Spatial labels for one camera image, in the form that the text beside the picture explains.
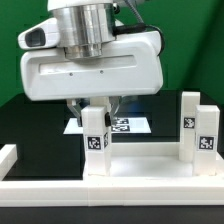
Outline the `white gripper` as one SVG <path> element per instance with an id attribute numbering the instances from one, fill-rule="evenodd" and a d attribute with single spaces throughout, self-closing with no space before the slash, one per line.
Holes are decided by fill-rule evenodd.
<path id="1" fill-rule="evenodd" d="M 157 93 L 163 85 L 158 31 L 122 34 L 101 45 L 93 58 L 68 59 L 60 40 L 57 20 L 48 19 L 18 36 L 26 51 L 20 68 L 24 92 L 32 100 L 67 99 L 67 107 L 82 126 L 81 106 L 73 98 L 109 97 L 105 126 L 112 124 L 121 98 Z"/>

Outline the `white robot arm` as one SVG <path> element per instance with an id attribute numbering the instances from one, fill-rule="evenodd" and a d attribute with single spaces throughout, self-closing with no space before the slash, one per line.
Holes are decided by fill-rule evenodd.
<path id="1" fill-rule="evenodd" d="M 161 30 L 136 16 L 115 18 L 119 8 L 143 0 L 48 0 L 52 17 L 18 36 L 24 92 L 31 100 L 64 99 L 79 123 L 79 101 L 107 105 L 115 114 L 129 96 L 157 93 L 163 85 Z"/>

